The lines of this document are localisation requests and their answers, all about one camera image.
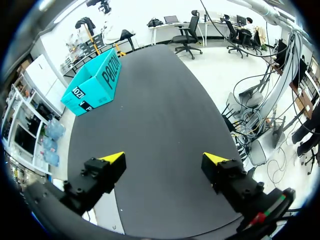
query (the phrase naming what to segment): computer monitor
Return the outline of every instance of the computer monitor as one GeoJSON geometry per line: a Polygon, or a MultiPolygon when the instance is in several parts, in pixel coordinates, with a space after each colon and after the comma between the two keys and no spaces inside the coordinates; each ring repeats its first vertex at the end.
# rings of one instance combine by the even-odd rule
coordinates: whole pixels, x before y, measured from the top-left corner
{"type": "Polygon", "coordinates": [[[242,26],[244,26],[244,25],[247,24],[247,19],[245,17],[243,17],[243,16],[237,15],[236,16],[236,22],[240,23],[242,26]]]}
{"type": "Polygon", "coordinates": [[[165,16],[164,20],[166,24],[174,24],[179,22],[177,16],[165,16]]]}
{"type": "Polygon", "coordinates": [[[280,67],[280,69],[284,69],[284,65],[285,65],[285,61],[286,61],[286,53],[287,53],[287,51],[283,51],[283,52],[281,52],[282,50],[284,50],[285,48],[287,47],[287,45],[286,44],[284,44],[283,42],[282,42],[282,40],[280,39],[279,40],[279,44],[278,44],[278,53],[277,53],[277,55],[276,55],[276,60],[275,60],[275,62],[277,63],[277,64],[279,64],[279,67],[280,67]]]}

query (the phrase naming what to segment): white desk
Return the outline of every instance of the white desk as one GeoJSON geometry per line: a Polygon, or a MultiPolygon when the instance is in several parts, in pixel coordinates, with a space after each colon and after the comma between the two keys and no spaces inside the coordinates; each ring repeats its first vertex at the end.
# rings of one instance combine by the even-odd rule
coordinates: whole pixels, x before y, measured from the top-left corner
{"type": "MultiPolygon", "coordinates": [[[[184,26],[184,25],[189,25],[189,22],[177,22],[177,23],[171,23],[171,24],[163,24],[163,25],[159,25],[159,26],[155,26],[155,27],[153,27],[153,26],[149,27],[149,29],[152,30],[152,38],[153,38],[153,41],[152,41],[151,45],[156,45],[157,29],[159,29],[159,28],[167,28],[167,27],[172,27],[172,26],[184,26]]],[[[198,24],[197,27],[198,27],[198,29],[200,31],[200,34],[201,34],[201,37],[202,37],[202,41],[204,43],[205,42],[204,35],[202,34],[202,31],[201,31],[201,29],[199,27],[199,24],[198,24]]]]}
{"type": "MultiPolygon", "coordinates": [[[[213,20],[213,22],[221,27],[224,27],[224,40],[226,40],[227,33],[228,33],[228,25],[226,23],[221,23],[220,20],[213,20]]],[[[156,37],[157,37],[157,29],[159,28],[167,28],[167,27],[172,27],[172,26],[183,26],[183,25],[188,25],[189,22],[177,22],[177,23],[172,23],[172,24],[163,24],[163,25],[159,25],[159,26],[155,26],[155,27],[149,27],[150,30],[152,30],[152,44],[151,45],[156,45],[156,37]]],[[[203,46],[207,46],[207,36],[208,36],[208,25],[212,25],[211,21],[199,21],[197,28],[200,31],[201,37],[202,37],[202,41],[203,41],[203,46]],[[202,31],[199,27],[200,24],[204,24],[205,27],[205,32],[204,35],[202,34],[202,31]]],[[[232,22],[232,25],[235,29],[241,29],[240,26],[236,26],[234,25],[234,22],[232,22]]]]}

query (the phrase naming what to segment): yellow stand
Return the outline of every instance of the yellow stand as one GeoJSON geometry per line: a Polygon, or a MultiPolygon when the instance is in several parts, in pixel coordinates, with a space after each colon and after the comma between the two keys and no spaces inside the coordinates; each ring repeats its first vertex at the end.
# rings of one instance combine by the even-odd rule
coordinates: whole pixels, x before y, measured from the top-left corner
{"type": "Polygon", "coordinates": [[[120,51],[118,44],[115,44],[115,47],[116,47],[116,50],[117,50],[116,53],[118,54],[118,56],[122,57],[126,55],[124,52],[120,51]]]}
{"type": "Polygon", "coordinates": [[[84,25],[84,28],[85,28],[85,30],[86,30],[86,33],[88,34],[88,36],[89,36],[89,38],[90,38],[90,41],[93,43],[93,47],[94,47],[94,49],[95,49],[95,51],[96,51],[96,54],[100,55],[100,52],[99,52],[99,50],[98,50],[98,48],[97,48],[97,45],[95,44],[94,40],[92,39],[91,34],[90,34],[90,32],[89,32],[86,24],[83,24],[83,25],[84,25]]]}

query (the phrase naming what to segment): bag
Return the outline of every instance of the bag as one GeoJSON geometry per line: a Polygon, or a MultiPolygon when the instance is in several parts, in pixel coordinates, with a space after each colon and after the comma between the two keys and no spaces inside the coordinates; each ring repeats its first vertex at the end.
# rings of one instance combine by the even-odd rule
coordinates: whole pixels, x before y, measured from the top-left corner
{"type": "Polygon", "coordinates": [[[157,18],[152,18],[147,24],[148,28],[163,25],[164,23],[157,18]]]}

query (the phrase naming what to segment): person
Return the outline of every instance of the person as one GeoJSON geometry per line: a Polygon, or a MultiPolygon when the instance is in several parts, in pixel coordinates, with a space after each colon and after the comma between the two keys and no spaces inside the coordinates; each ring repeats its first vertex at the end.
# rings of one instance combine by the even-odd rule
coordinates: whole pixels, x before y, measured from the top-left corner
{"type": "Polygon", "coordinates": [[[303,125],[305,127],[300,126],[300,128],[292,135],[293,144],[300,142],[309,133],[307,129],[309,129],[310,131],[314,129],[314,132],[317,134],[312,134],[309,140],[298,146],[296,154],[299,157],[309,152],[320,142],[320,104],[318,104],[312,112],[311,119],[305,121],[303,125]]]}
{"type": "Polygon", "coordinates": [[[252,24],[253,20],[250,17],[246,18],[246,25],[243,26],[244,29],[247,29],[250,31],[251,35],[252,35],[252,39],[255,36],[255,26],[252,24]]]}

